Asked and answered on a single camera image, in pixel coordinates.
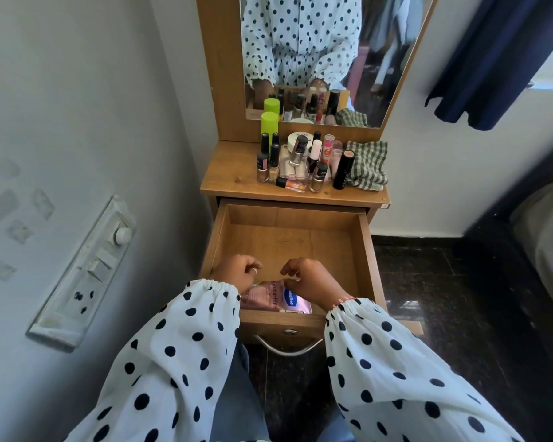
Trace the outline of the bed with grey sheet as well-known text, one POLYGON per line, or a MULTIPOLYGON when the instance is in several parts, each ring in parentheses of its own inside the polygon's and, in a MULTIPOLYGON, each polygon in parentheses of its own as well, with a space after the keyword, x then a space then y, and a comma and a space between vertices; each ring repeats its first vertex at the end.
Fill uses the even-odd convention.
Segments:
POLYGON ((534 163, 465 232, 533 279, 553 305, 553 149, 534 163))

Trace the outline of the person's left forearm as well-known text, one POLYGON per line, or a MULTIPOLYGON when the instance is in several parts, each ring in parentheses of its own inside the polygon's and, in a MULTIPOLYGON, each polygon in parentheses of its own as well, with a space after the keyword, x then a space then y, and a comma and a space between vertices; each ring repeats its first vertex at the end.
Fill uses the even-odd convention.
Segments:
POLYGON ((95 408, 64 442, 210 442, 239 310, 233 285, 188 282, 120 350, 95 408))

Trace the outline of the pink glass bottle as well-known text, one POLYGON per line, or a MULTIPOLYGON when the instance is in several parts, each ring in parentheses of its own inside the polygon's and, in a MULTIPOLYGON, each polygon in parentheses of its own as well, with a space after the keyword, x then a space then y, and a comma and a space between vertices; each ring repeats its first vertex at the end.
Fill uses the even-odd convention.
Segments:
POLYGON ((331 155, 329 159, 329 168, 332 180, 335 178, 339 168, 339 161, 344 153, 344 145, 339 140, 333 140, 331 155))

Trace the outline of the mirror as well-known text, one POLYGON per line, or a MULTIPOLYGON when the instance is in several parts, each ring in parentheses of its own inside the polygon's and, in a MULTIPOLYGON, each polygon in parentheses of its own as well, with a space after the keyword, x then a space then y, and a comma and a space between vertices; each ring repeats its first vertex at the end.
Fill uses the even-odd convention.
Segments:
POLYGON ((248 118, 381 128, 436 0, 239 0, 248 118))

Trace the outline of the lime green bottle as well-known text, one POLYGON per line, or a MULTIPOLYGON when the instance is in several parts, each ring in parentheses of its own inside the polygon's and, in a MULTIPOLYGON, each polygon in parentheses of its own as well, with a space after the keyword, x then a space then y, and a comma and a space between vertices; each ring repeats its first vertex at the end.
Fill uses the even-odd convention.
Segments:
POLYGON ((269 135, 269 146, 273 143, 273 133, 278 132, 280 116, 272 111, 265 111, 261 115, 261 135, 269 135))

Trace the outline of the wooden drawer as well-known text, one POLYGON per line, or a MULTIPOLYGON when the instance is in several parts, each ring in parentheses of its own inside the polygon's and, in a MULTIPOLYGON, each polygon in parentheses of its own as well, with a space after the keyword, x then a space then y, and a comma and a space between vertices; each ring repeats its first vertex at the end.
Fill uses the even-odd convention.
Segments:
MULTIPOLYGON (((282 279, 280 270, 289 259, 318 260, 347 293, 387 309, 367 215, 361 208, 223 199, 199 276, 209 276, 225 256, 238 253, 263 264, 257 282, 282 279)), ((301 349, 324 337, 325 312, 316 304, 312 311, 244 310, 240 339, 255 344, 253 336, 260 335, 278 349, 301 349)))

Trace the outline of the white cream jar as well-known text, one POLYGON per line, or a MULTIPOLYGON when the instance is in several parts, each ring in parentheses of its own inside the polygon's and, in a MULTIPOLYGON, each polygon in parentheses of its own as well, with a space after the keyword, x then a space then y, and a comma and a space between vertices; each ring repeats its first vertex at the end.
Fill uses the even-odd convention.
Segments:
POLYGON ((306 132, 294 132, 294 133, 291 133, 289 136, 288 136, 288 140, 287 140, 287 149, 289 151, 289 153, 293 153, 294 152, 294 147, 295 147, 295 142, 298 138, 298 136, 305 136, 308 140, 308 144, 306 145, 305 147, 305 151, 304 151, 304 156, 307 156, 309 154, 309 151, 310 151, 310 148, 311 148, 311 144, 314 140, 314 136, 312 133, 306 133, 306 132))

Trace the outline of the person's left hand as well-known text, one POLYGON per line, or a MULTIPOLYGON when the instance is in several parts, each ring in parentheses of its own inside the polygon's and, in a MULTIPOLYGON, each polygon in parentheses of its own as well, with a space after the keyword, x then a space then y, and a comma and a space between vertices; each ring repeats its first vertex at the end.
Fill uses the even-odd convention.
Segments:
MULTIPOLYGON (((212 269, 209 279, 233 285, 233 257, 235 255, 231 255, 222 259, 221 262, 215 268, 212 269)), ((241 295, 246 293, 246 291, 238 291, 238 292, 241 295)))

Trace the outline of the black cosmetic tube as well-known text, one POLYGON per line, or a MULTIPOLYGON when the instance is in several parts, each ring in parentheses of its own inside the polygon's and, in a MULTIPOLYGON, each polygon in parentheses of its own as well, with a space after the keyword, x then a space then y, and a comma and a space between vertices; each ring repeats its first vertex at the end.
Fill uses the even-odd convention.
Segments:
POLYGON ((347 178, 353 168, 355 162, 355 152, 345 150, 340 155, 336 166, 335 175, 332 179, 332 187, 335 190, 343 190, 346 186, 347 178))

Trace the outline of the person's right forearm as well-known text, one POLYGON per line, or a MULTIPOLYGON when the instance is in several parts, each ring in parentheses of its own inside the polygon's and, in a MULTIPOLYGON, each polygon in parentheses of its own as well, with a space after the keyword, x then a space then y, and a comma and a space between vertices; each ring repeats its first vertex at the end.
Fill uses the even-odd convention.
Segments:
POLYGON ((379 305, 325 317, 327 365, 355 442, 524 442, 464 377, 379 305))

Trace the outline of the navy blue curtain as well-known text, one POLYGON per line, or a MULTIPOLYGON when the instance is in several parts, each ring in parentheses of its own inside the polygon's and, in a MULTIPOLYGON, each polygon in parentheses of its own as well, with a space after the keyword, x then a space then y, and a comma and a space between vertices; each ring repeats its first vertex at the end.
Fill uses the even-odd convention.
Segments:
POLYGON ((428 95, 435 116, 474 130, 496 126, 553 51, 553 0, 482 0, 428 95))

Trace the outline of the pink lotion bottle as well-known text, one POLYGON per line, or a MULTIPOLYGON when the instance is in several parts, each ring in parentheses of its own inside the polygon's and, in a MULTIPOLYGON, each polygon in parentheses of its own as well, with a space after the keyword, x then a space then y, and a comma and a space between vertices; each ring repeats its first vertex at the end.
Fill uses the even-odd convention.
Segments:
POLYGON ((288 289, 282 281, 254 284, 241 296, 241 309, 311 314, 309 301, 288 289))

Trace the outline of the blue jeans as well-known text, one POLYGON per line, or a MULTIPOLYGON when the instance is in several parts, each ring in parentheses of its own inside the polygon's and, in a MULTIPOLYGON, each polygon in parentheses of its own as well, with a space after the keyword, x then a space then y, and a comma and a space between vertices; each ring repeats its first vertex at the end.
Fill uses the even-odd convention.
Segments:
POLYGON ((325 348, 283 357, 236 345, 211 442, 355 442, 331 388, 325 348))

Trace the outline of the group of nail polish bottles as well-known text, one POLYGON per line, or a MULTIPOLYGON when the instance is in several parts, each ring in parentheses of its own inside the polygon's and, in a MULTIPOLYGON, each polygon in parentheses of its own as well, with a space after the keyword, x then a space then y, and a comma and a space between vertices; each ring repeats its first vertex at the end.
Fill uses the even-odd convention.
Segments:
POLYGON ((279 133, 273 133, 272 146, 269 135, 262 134, 256 160, 257 181, 293 192, 321 192, 332 181, 329 165, 320 162, 322 143, 313 139, 309 154, 304 156, 308 144, 305 136, 298 136, 294 152, 289 153, 287 144, 280 144, 279 133))

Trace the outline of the person's right hand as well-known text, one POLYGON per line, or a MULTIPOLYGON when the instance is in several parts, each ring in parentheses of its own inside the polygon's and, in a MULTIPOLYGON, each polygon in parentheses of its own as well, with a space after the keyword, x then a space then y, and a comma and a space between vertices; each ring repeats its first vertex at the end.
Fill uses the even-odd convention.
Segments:
POLYGON ((354 299, 337 282, 318 260, 311 259, 309 291, 293 291, 303 299, 316 304, 324 312, 330 312, 347 300, 354 299))

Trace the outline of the wooden dressing table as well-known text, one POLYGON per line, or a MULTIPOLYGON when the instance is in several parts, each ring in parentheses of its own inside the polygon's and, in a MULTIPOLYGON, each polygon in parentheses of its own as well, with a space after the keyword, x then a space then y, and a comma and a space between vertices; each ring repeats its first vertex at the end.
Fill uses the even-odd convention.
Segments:
MULTIPOLYGON (((326 134, 333 134, 335 140, 343 143, 344 148, 348 141, 381 141, 436 2, 437 0, 429 10, 423 32, 413 48, 381 128, 314 124, 303 119, 280 120, 280 144, 287 144, 288 136, 294 132, 312 133, 315 140, 321 141, 326 134)), ((246 114, 239 0, 197 0, 197 6, 219 133, 218 143, 200 188, 211 202, 214 219, 223 199, 309 204, 326 208, 361 208, 366 212, 368 223, 377 211, 389 208, 387 185, 381 192, 361 190, 347 183, 343 190, 335 190, 331 181, 319 193, 299 193, 257 181, 256 160, 260 151, 261 115, 265 111, 272 111, 280 116, 280 103, 276 98, 267 98, 266 110, 261 110, 259 115, 252 115, 252 118, 248 118, 246 114)))

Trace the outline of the green checked cloth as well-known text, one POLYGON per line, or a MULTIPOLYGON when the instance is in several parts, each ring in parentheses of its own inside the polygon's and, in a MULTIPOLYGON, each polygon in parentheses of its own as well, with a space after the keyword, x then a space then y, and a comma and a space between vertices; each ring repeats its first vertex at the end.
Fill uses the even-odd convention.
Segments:
POLYGON ((365 191, 381 192, 389 181, 383 170, 388 155, 388 142, 348 141, 344 149, 355 154, 347 184, 365 191))

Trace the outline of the white wall switchboard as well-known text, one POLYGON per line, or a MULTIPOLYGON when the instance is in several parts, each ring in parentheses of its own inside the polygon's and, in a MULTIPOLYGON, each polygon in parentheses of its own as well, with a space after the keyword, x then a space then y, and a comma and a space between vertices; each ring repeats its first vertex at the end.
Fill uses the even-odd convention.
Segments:
POLYGON ((78 348, 136 230, 126 202, 112 196, 27 335, 56 347, 78 348))

